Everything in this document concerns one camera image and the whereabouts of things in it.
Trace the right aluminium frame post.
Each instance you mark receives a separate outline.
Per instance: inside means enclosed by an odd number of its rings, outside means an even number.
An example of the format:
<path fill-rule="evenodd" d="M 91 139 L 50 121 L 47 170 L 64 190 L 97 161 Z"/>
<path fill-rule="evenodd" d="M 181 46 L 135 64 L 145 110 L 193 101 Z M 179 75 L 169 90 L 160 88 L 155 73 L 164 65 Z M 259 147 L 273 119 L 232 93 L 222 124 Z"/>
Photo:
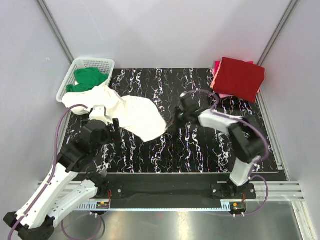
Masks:
<path fill-rule="evenodd" d="M 258 66 L 262 66 L 265 60 L 267 59 L 269 53 L 271 52 L 273 46 L 275 45 L 276 41 L 278 40 L 281 32 L 284 30 L 286 24 L 288 23 L 291 15 L 293 14 L 295 8 L 299 4 L 299 0 L 290 0 L 287 7 L 285 8 L 278 24 L 276 25 L 270 39 L 268 40 L 259 60 L 257 61 Z"/>

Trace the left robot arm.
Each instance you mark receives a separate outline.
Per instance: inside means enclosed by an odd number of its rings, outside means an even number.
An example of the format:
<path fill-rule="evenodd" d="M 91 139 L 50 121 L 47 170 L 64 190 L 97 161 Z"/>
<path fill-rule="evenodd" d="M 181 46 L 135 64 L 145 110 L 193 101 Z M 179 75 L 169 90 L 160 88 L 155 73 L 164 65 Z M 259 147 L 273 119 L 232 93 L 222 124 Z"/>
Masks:
<path fill-rule="evenodd" d="M 117 118 L 111 124 L 88 120 L 81 133 L 63 146 L 47 177 L 29 201 L 18 211 L 8 212 L 3 220 L 22 240 L 48 240 L 63 219 L 91 198 L 110 197 L 105 176 L 92 171 L 72 192 L 59 198 L 68 184 L 87 167 L 103 145 L 121 141 Z"/>

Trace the aluminium frame post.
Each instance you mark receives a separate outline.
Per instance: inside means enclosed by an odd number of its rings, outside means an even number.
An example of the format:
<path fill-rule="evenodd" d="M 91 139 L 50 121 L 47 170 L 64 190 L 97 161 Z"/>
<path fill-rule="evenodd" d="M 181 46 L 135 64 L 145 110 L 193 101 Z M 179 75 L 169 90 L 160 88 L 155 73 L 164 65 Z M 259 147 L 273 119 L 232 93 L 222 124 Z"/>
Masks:
<path fill-rule="evenodd" d="M 268 40 L 259 60 L 257 61 L 258 66 L 262 66 L 265 60 L 267 59 L 269 53 L 271 52 L 273 46 L 275 45 L 276 41 L 278 40 L 281 32 L 284 30 L 286 24 L 288 23 L 291 15 L 293 14 L 295 8 L 299 4 L 299 0 L 290 0 L 287 7 L 285 8 L 278 24 L 276 25 L 270 39 Z"/>
<path fill-rule="evenodd" d="M 68 62 L 71 64 L 73 60 L 75 59 L 72 52 L 70 51 L 70 48 L 68 47 L 68 44 L 66 40 L 64 39 L 58 24 L 56 23 L 56 20 L 54 19 L 53 14 L 50 11 L 50 8 L 48 7 L 45 0 L 35 0 L 35 3 L 39 7 L 39 10 L 41 11 L 42 15 L 44 16 L 48 26 L 50 27 L 54 37 L 56 38 L 59 46 L 61 47 L 61 50 L 63 51 L 65 57 L 67 58 Z"/>

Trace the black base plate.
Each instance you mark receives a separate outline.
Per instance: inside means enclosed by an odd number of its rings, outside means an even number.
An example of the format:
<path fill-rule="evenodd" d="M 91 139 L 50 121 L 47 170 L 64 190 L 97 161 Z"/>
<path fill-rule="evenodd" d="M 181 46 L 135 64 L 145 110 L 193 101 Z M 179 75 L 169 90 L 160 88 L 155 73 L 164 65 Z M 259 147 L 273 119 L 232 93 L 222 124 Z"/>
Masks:
<path fill-rule="evenodd" d="M 110 202 L 209 206 L 213 201 L 257 198 L 252 183 L 229 193 L 227 173 L 109 173 L 106 178 L 112 193 Z"/>

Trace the white plastic basket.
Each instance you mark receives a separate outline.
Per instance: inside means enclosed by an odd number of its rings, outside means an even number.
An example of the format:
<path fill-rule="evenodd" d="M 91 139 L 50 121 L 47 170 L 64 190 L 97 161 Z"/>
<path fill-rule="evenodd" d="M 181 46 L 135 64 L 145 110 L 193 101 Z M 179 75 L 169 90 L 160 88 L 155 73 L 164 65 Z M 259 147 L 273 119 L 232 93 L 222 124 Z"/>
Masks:
<path fill-rule="evenodd" d="M 115 61 L 107 58 L 79 57 L 76 58 L 56 94 L 56 101 L 62 102 L 66 93 L 82 93 L 94 87 L 110 84 Z"/>

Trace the green t shirt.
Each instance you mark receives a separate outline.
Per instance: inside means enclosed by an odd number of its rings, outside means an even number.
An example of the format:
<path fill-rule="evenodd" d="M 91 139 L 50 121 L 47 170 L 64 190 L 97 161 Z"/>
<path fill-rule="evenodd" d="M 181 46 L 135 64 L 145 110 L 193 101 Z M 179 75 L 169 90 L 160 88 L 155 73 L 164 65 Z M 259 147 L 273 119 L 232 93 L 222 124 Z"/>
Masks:
<path fill-rule="evenodd" d="M 87 67 L 82 69 L 77 69 L 74 72 L 75 81 L 77 85 L 69 84 L 66 86 L 67 93 L 81 93 L 92 90 L 104 83 L 109 74 L 102 73 L 98 68 Z"/>

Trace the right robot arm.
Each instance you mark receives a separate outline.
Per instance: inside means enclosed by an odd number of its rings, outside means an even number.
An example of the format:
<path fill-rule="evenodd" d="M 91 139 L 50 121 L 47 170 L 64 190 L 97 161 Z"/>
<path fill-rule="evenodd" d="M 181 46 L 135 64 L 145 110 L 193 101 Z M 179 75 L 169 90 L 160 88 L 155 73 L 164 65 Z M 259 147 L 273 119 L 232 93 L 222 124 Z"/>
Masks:
<path fill-rule="evenodd" d="M 212 96 L 215 103 L 210 108 L 201 107 L 193 99 L 195 94 Z M 227 185 L 227 192 L 236 199 L 244 194 L 244 185 L 251 180 L 257 162 L 269 157 L 269 145 L 255 117 L 221 113 L 216 110 L 219 101 L 218 96 L 208 90 L 183 92 L 166 129 L 178 130 L 187 123 L 192 123 L 228 135 L 235 153 L 235 162 L 229 176 L 231 183 Z"/>

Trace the white t shirt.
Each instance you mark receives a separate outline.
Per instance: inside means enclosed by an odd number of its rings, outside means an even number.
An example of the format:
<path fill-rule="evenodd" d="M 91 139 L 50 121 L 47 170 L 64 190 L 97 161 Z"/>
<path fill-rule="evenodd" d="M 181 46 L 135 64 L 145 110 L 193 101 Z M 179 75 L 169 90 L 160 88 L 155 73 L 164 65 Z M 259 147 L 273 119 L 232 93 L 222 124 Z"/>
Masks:
<path fill-rule="evenodd" d="M 152 141 L 166 131 L 167 123 L 157 106 L 144 97 L 120 96 L 108 86 L 96 86 L 92 90 L 78 93 L 66 93 L 62 103 L 70 108 L 75 115 L 90 114 L 94 106 L 103 105 L 106 108 L 108 124 L 113 119 L 119 120 L 119 126 L 143 142 Z"/>

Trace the left aluminium frame post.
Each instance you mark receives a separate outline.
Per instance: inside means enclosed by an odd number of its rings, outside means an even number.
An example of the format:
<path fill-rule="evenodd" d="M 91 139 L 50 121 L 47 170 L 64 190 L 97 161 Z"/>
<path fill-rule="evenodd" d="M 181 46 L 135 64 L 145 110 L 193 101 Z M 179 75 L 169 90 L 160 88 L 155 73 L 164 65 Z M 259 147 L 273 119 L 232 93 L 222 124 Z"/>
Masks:
<path fill-rule="evenodd" d="M 41 11 L 42 15 L 44 16 L 48 26 L 50 27 L 54 37 L 56 38 L 59 46 L 61 47 L 61 50 L 63 51 L 65 57 L 67 58 L 68 62 L 71 64 L 73 60 L 75 59 L 72 52 L 70 51 L 70 48 L 68 47 L 68 44 L 66 40 L 64 39 L 58 24 L 56 23 L 56 20 L 54 19 L 53 14 L 50 11 L 50 8 L 48 7 L 45 0 L 35 0 L 35 3 L 39 7 L 39 10 Z"/>

